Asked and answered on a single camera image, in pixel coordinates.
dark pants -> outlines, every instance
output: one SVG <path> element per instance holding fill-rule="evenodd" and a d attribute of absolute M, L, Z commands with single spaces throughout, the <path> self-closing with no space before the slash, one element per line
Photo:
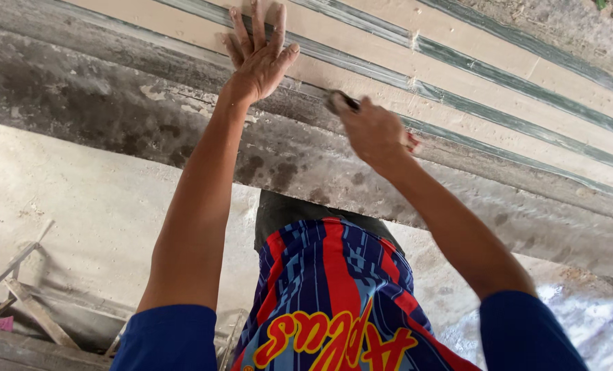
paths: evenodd
<path fill-rule="evenodd" d="M 370 216 L 333 209 L 301 199 L 294 199 L 271 191 L 261 190 L 256 212 L 254 249 L 259 252 L 269 235 L 297 221 L 310 221 L 333 216 L 356 224 L 368 232 L 384 237 L 404 256 L 405 253 L 384 223 Z"/>

finger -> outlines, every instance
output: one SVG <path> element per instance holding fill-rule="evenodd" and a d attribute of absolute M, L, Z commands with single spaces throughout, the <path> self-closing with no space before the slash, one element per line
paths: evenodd
<path fill-rule="evenodd" d="M 241 12 L 240 9 L 233 7 L 229 11 L 229 15 L 233 21 L 233 31 L 238 38 L 238 42 L 240 42 L 243 57 L 247 59 L 250 55 L 252 55 L 252 53 L 254 53 L 254 45 L 249 40 L 247 29 L 245 29 L 245 24 L 243 23 L 243 12 Z"/>
<path fill-rule="evenodd" d="M 238 51 L 236 50 L 235 46 L 233 45 L 233 40 L 231 40 L 229 34 L 220 34 L 220 40 L 222 41 L 222 44 L 224 44 L 224 47 L 226 47 L 226 52 L 231 58 L 233 66 L 235 67 L 235 69 L 239 69 L 243 65 L 245 60 L 243 59 L 243 56 L 240 55 L 240 53 L 238 53 Z"/>
<path fill-rule="evenodd" d="M 254 34 L 254 51 L 257 52 L 268 44 L 265 38 L 263 0 L 252 0 L 252 31 Z"/>
<path fill-rule="evenodd" d="M 298 55 L 300 55 L 299 44 L 291 44 L 279 54 L 277 60 L 272 62 L 272 65 L 278 68 L 283 74 L 286 72 L 288 67 L 290 67 L 295 62 Z"/>
<path fill-rule="evenodd" d="M 339 117 L 341 118 L 341 122 L 344 123 L 346 131 L 351 131 L 357 126 L 356 119 L 358 116 L 359 115 L 355 111 L 352 111 L 352 108 L 347 104 L 345 107 L 339 109 Z"/>
<path fill-rule="evenodd" d="M 370 98 L 368 96 L 364 96 L 363 98 L 361 98 L 361 103 L 359 105 L 359 111 L 365 111 L 370 108 L 373 108 L 373 102 L 370 101 Z"/>
<path fill-rule="evenodd" d="M 281 4 L 277 10 L 274 32 L 272 32 L 272 38 L 269 41 L 269 46 L 275 51 L 275 57 L 281 53 L 284 42 L 286 42 L 286 5 Z"/>

left hand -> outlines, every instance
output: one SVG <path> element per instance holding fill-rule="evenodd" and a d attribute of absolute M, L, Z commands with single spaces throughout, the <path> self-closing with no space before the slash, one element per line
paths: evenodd
<path fill-rule="evenodd" d="M 279 5 L 274 33 L 269 43 L 266 41 L 263 2 L 264 0 L 252 0 L 253 41 L 249 40 L 241 10 L 233 7 L 229 11 L 241 51 L 234 46 L 232 36 L 221 35 L 221 41 L 236 68 L 230 81 L 235 84 L 236 90 L 241 91 L 253 102 L 268 97 L 277 89 L 286 70 L 295 62 L 300 52 L 298 44 L 283 48 L 286 37 L 284 4 Z"/>

blue sleeve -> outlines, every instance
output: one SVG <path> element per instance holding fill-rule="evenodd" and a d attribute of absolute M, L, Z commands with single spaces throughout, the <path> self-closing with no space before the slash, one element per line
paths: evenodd
<path fill-rule="evenodd" d="M 199 305 L 171 305 L 137 313 L 121 336 L 110 370 L 217 369 L 215 312 Z"/>
<path fill-rule="evenodd" d="M 554 314 L 519 291 L 481 303 L 481 338 L 488 371 L 588 371 Z"/>

wrist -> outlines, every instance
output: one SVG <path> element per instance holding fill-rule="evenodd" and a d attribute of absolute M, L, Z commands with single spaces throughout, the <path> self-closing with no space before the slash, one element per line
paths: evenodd
<path fill-rule="evenodd" d="M 407 173 L 411 173 L 411 169 L 420 168 L 419 164 L 414 161 L 414 158 L 404 149 L 400 152 L 388 157 L 382 169 L 378 169 L 378 173 L 392 184 L 399 183 Z"/>
<path fill-rule="evenodd" d="M 226 84 L 224 84 L 220 92 L 220 97 L 224 95 L 232 101 L 252 105 L 258 100 L 258 94 L 258 88 L 252 79 L 239 72 L 235 72 Z"/>

